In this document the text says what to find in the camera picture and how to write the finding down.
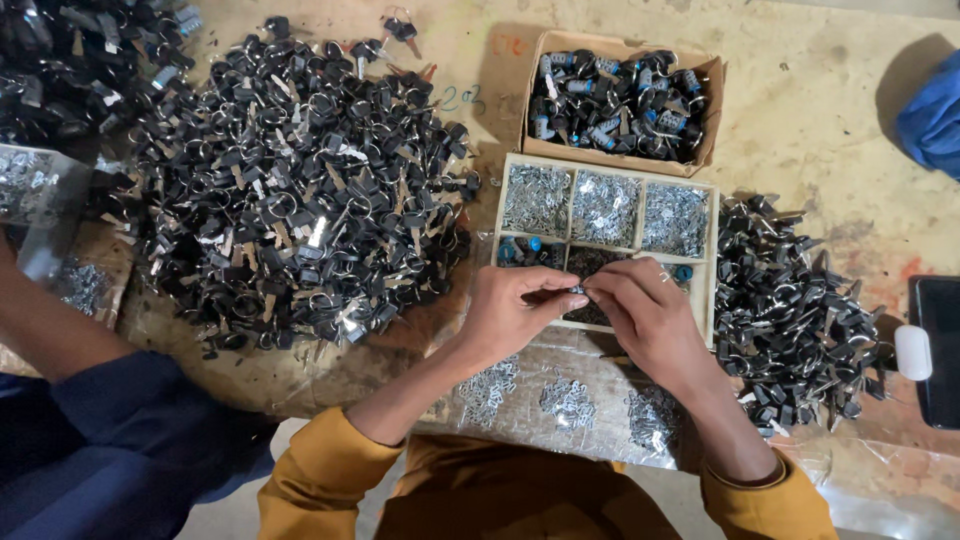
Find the metal wire ring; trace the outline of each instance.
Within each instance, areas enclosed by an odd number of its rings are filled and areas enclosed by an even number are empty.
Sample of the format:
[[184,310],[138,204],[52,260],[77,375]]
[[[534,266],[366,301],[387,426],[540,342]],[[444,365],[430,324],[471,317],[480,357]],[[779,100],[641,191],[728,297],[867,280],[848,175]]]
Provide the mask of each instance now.
[[[241,312],[237,310],[237,306],[241,304],[239,302],[240,299],[245,299],[246,305],[252,307],[252,312],[250,314],[248,314],[246,311]],[[234,299],[233,307],[230,308],[230,311],[232,311],[234,315],[240,317],[241,319],[253,319],[253,317],[256,317],[256,315],[260,312],[262,306],[263,304],[260,302],[259,298],[253,296],[252,294],[244,293]]]
[[[278,191],[278,192],[276,193],[276,195],[277,195],[278,199],[277,199],[276,201],[274,201],[274,202],[272,202],[272,203],[270,203],[270,204],[267,205],[267,211],[268,211],[273,217],[278,217],[278,218],[280,218],[280,219],[283,219],[283,218],[285,218],[285,217],[287,217],[287,216],[289,216],[289,215],[292,215],[292,214],[297,213],[297,210],[298,210],[299,206],[297,205],[297,199],[294,198],[293,195],[291,195],[290,193],[287,193],[286,191]],[[292,210],[290,210],[289,212],[283,214],[283,215],[279,215],[279,214],[277,214],[276,212],[274,212],[274,208],[280,206],[281,201],[283,201],[283,198],[284,198],[283,196],[284,196],[284,195],[286,195],[287,197],[290,198],[290,201],[293,202],[293,204],[294,204],[294,208],[293,208]]]

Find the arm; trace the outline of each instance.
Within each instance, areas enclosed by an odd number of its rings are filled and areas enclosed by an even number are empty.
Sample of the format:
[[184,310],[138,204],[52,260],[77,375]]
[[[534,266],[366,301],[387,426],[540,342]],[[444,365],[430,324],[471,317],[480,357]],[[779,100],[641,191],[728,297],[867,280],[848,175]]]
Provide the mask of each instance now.
[[460,333],[346,414],[330,409],[294,435],[257,495],[258,538],[352,538],[357,503],[393,465],[423,412],[454,384],[519,351],[550,321],[588,301],[561,293],[531,306],[521,297],[578,282],[544,267],[482,268]]
[[31,282],[0,230],[0,343],[47,380],[129,355],[135,347]]
[[836,537],[827,503],[747,418],[704,346],[689,301],[659,263],[608,264],[584,287],[634,363],[689,412],[707,455],[704,505],[728,538]]

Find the right hand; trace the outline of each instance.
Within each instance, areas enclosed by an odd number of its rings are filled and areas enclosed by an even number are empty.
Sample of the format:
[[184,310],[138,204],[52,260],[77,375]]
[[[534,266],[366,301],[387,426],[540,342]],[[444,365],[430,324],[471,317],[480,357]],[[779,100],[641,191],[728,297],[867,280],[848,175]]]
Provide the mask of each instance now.
[[630,359],[688,405],[705,390],[730,391],[704,345],[690,302],[653,258],[620,260],[584,281]]

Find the left hand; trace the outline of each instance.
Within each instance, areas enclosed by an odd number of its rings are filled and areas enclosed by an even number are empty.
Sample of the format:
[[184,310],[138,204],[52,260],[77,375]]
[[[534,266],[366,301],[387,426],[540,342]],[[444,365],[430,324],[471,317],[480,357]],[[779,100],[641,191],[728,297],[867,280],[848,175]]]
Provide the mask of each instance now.
[[[586,306],[582,294],[565,292],[580,278],[545,266],[497,268],[484,266],[477,273],[467,320],[457,334],[458,345],[467,352],[469,377],[524,348],[550,321]],[[523,296],[542,291],[553,293],[548,300],[531,305]]]

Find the finger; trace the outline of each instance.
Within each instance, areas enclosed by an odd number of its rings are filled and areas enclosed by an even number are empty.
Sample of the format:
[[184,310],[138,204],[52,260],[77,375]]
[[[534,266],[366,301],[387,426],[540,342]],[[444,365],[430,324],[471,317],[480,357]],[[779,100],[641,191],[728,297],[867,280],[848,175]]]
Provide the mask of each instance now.
[[603,310],[610,320],[610,326],[621,338],[636,337],[636,323],[627,310],[621,306],[612,294],[600,289],[590,289],[587,296]]
[[573,274],[567,274],[546,266],[531,266],[529,268],[511,269],[510,271],[518,276],[517,295],[541,289],[568,289],[580,282],[580,278]]
[[565,292],[533,308],[534,324],[542,330],[555,319],[586,306],[589,302],[589,298],[582,294]]
[[676,292],[680,291],[670,279],[670,275],[663,270],[663,266],[652,257],[618,260],[607,264],[600,271],[629,277],[661,306],[676,301]]
[[584,282],[587,290],[599,289],[612,295],[639,325],[650,319],[660,306],[633,279],[622,274],[597,272]]

